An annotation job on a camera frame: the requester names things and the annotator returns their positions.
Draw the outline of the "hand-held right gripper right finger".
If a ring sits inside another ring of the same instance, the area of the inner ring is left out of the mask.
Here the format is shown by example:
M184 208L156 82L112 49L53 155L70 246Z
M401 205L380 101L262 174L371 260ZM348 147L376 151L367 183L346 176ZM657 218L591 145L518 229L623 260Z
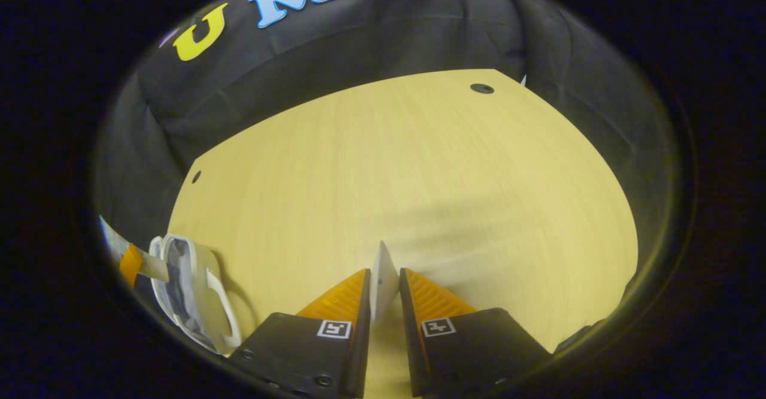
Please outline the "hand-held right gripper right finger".
M505 309L478 310L400 269L411 391L418 398L506 398L552 354Z

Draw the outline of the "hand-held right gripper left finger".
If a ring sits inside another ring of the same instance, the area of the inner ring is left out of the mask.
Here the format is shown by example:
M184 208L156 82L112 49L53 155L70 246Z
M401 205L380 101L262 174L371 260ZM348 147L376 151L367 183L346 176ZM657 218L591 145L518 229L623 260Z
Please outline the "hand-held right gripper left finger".
M371 271L360 269L297 314L270 314L230 362L273 398L361 398L370 292Z

